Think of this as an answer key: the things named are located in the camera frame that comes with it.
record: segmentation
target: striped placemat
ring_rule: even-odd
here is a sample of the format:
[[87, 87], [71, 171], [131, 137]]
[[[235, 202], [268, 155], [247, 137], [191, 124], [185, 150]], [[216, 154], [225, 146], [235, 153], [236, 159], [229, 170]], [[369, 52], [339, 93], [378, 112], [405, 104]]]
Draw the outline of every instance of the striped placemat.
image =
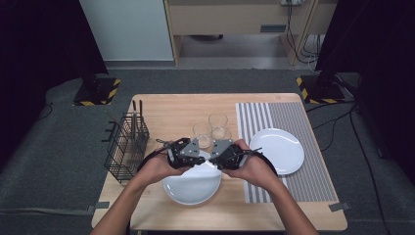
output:
[[[304, 163], [296, 172], [280, 176], [297, 202], [337, 201], [301, 102], [237, 103], [236, 112], [239, 138], [245, 139], [247, 143], [265, 128], [282, 129], [299, 139], [304, 148]], [[247, 203], [271, 202], [262, 188], [247, 181], [244, 182], [244, 188]]]

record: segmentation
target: white cabinet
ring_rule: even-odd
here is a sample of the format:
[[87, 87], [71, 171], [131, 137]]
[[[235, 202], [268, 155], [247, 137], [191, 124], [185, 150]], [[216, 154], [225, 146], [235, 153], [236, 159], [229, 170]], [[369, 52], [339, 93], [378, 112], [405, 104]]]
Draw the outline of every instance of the white cabinet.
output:
[[162, 0], [80, 0], [105, 61], [173, 61]]

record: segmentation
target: white plate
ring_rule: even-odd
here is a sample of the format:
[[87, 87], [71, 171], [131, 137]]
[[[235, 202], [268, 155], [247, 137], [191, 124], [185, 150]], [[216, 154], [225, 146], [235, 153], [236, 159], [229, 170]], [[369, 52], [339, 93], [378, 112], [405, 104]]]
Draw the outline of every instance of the white plate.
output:
[[259, 152], [272, 162], [278, 174], [294, 173], [304, 162], [302, 144], [294, 135], [282, 129], [269, 128], [257, 132], [250, 148], [262, 148]]
[[162, 181], [165, 193], [172, 200], [183, 205], [196, 205], [214, 195], [222, 172], [208, 162], [209, 156], [203, 157], [207, 159], [204, 164], [195, 165], [180, 176], [169, 176]]

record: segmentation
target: black cable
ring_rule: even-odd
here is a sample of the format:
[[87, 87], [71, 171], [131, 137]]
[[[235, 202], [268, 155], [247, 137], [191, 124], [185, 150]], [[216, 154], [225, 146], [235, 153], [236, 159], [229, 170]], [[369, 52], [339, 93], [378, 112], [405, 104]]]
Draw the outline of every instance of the black cable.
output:
[[[303, 55], [303, 56], [305, 56], [305, 57], [310, 57], [310, 56], [314, 56], [314, 57], [318, 57], [318, 54], [319, 54], [319, 51], [320, 51], [320, 35], [317, 35], [317, 42], [315, 43], [316, 44], [316, 47], [317, 47], [317, 52], [312, 52], [312, 51], [308, 51], [306, 48], [305, 48], [305, 45], [306, 45], [306, 43], [307, 43], [307, 41], [308, 41], [308, 36], [309, 36], [309, 34], [305, 37], [305, 39], [304, 39], [304, 45], [302, 46], [302, 50], [301, 50], [301, 54]], [[310, 54], [310, 55], [304, 55], [303, 53], [302, 53], [302, 51], [304, 51], [304, 52], [306, 52], [306, 53], [308, 53], [308, 54]]]
[[321, 105], [321, 106], [311, 108], [311, 109], [307, 110], [306, 112], [308, 113], [308, 112], [311, 112], [311, 111], [314, 111], [314, 110], [317, 110], [317, 109], [320, 109], [320, 108], [323, 108], [323, 107], [326, 107], [326, 106], [350, 104], [350, 103], [355, 103], [355, 101], [344, 101], [344, 102], [340, 102], [340, 103], [328, 103], [328, 104], [324, 104], [324, 105]]
[[339, 116], [339, 117], [337, 117], [337, 118], [334, 118], [334, 119], [328, 120], [328, 121], [324, 122], [323, 124], [320, 124], [320, 125], [315, 126], [315, 127], [313, 127], [313, 128], [312, 128], [312, 129], [316, 129], [316, 128], [319, 128], [319, 127], [321, 127], [321, 126], [323, 126], [323, 125], [325, 125], [325, 124], [327, 124], [327, 123], [330, 123], [330, 122], [332, 122], [332, 121], [334, 122], [334, 123], [333, 123], [333, 126], [332, 126], [332, 135], [331, 135], [330, 143], [329, 143], [329, 145], [328, 145], [326, 148], [324, 148], [324, 149], [320, 150], [321, 152], [324, 152], [324, 151], [328, 150], [328, 149], [332, 146], [333, 141], [334, 141], [334, 139], [335, 139], [335, 128], [336, 128], [336, 123], [337, 123], [337, 121], [338, 121], [338, 120], [340, 120], [341, 118], [344, 118], [344, 117], [346, 117], [347, 115], [349, 115], [349, 114], [353, 111], [353, 109], [354, 109], [355, 107], [356, 107], [356, 105], [352, 106], [352, 107], [351, 107], [351, 109], [350, 109], [347, 113], [342, 114], [342, 115], [340, 115], [340, 116]]
[[388, 224], [387, 224], [387, 222], [385, 221], [384, 210], [383, 210], [383, 208], [382, 208], [381, 199], [380, 199], [380, 197], [379, 197], [378, 186], [377, 186], [377, 184], [376, 184], [376, 180], [375, 180], [375, 177], [374, 177], [374, 174], [373, 174], [372, 166], [370, 166], [369, 159], [367, 158], [366, 152], [365, 152], [365, 151], [364, 151], [364, 149], [363, 149], [363, 145], [362, 145], [362, 143], [361, 143], [361, 141], [360, 141], [360, 137], [359, 137], [359, 135], [357, 134], [356, 128], [355, 128], [354, 123], [353, 123], [353, 118], [352, 118], [351, 112], [350, 112], [350, 114], [349, 114], [349, 118], [350, 118], [350, 124], [351, 124], [351, 127], [352, 127], [352, 129], [353, 129], [353, 133], [354, 133], [354, 135], [356, 136], [357, 142], [359, 143], [359, 146], [360, 146], [360, 150], [361, 150], [361, 152], [362, 152], [362, 154], [363, 154], [364, 160], [365, 160], [365, 162], [366, 162], [366, 164], [367, 164], [367, 167], [368, 167], [368, 169], [369, 169], [369, 173], [370, 173], [370, 176], [371, 176], [371, 179], [372, 179], [372, 184], [373, 184], [373, 187], [374, 187], [374, 189], [375, 189], [376, 202], [377, 202], [377, 204], [378, 204], [379, 213], [380, 213], [380, 215], [381, 215], [382, 222], [383, 222], [383, 224], [384, 224], [384, 226], [385, 226], [385, 229], [386, 229], [387, 233], [391, 235], [391, 231], [389, 230], [389, 228], [388, 228]]
[[303, 49], [300, 51], [300, 54], [302, 55], [302, 56], [304, 56], [304, 57], [315, 57], [315, 58], [317, 58], [318, 56], [313, 56], [313, 55], [305, 55], [303, 52]]
[[314, 62], [316, 62], [317, 60], [314, 60], [314, 61], [312, 61], [312, 62], [305, 62], [305, 61], [303, 61], [303, 60], [300, 58], [299, 53], [297, 52], [297, 49], [296, 49], [296, 40], [294, 39], [293, 33], [291, 32], [291, 16], [292, 16], [292, 14], [293, 14], [293, 3], [292, 3], [292, 0], [287, 0], [287, 3], [288, 3], [288, 5], [287, 5], [287, 6], [288, 6], [288, 7], [287, 7], [287, 9], [288, 9], [288, 17], [287, 17], [287, 29], [286, 29], [287, 33], [286, 33], [286, 37], [287, 37], [288, 44], [289, 44], [289, 45], [290, 45], [290, 47], [294, 50], [294, 53], [295, 53], [296, 59], [297, 59], [299, 62], [301, 62], [301, 63], [303, 63], [303, 64], [314, 63]]
[[359, 87], [348, 84], [348, 82], [344, 81], [342, 76], [338, 73], [335, 74], [334, 82], [344, 88], [352, 97], [356, 96]]

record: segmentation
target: metal cutlery basket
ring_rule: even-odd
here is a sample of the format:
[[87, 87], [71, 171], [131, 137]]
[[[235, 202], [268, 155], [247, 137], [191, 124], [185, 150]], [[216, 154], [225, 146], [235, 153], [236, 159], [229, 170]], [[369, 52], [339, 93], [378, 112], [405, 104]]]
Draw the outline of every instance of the metal cutlery basket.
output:
[[150, 132], [144, 118], [132, 113], [124, 113], [119, 122], [110, 123], [113, 128], [108, 130], [110, 137], [104, 141], [109, 142], [105, 168], [121, 183], [131, 179], [143, 162]]

